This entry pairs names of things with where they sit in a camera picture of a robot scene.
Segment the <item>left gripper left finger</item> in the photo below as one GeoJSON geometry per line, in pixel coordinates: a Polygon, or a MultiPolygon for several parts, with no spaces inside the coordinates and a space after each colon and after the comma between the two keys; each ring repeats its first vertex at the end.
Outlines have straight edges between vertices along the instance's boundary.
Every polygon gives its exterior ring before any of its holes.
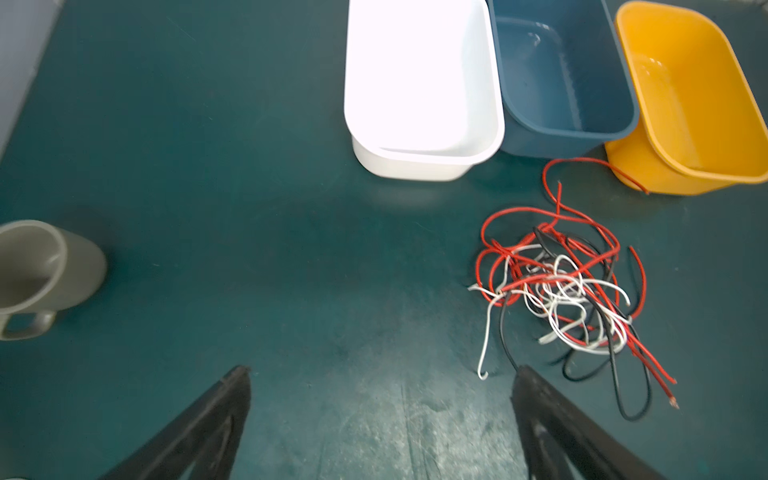
{"type": "Polygon", "coordinates": [[[251,404],[250,369],[236,366],[104,479],[228,479],[251,404]]]}

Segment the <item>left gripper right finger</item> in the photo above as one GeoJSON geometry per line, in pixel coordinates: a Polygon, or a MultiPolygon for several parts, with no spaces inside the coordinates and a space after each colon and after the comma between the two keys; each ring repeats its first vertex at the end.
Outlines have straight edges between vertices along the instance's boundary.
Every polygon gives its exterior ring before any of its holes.
{"type": "Polygon", "coordinates": [[[511,403],[531,479],[662,477],[528,366],[517,370],[511,403]]]}

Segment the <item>olive green mug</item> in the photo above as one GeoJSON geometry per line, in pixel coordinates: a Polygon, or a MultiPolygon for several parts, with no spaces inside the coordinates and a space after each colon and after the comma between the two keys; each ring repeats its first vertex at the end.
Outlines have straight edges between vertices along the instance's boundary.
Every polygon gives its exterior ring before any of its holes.
{"type": "Polygon", "coordinates": [[[88,300],[107,273],[94,242],[37,220],[1,226],[1,339],[47,333],[57,314],[88,300]]]}

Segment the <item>yellow plastic bin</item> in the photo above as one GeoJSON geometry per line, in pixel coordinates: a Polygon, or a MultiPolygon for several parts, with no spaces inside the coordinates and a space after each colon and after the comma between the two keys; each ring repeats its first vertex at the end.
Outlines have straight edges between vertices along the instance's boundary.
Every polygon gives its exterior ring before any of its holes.
{"type": "Polygon", "coordinates": [[[640,117],[606,143],[617,178],[632,189],[699,195],[767,180],[767,127],[722,30],[703,14],[631,1],[615,26],[640,117]]]}

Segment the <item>blue plastic bin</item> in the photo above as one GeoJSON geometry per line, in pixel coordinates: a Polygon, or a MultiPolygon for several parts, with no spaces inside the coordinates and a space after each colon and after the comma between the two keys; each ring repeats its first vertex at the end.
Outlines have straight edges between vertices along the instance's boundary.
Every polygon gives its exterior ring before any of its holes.
{"type": "Polygon", "coordinates": [[[504,109],[502,151],[580,157],[634,131],[635,89],[604,1],[487,6],[504,109]]]}

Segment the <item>white plastic bin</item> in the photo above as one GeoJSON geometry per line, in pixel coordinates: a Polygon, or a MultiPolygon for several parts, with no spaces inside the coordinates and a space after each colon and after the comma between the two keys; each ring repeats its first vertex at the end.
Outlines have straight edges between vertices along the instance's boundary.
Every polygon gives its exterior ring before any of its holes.
{"type": "Polygon", "coordinates": [[[358,162],[384,178],[452,181],[505,134],[483,1],[352,1],[344,118],[358,162]]]}

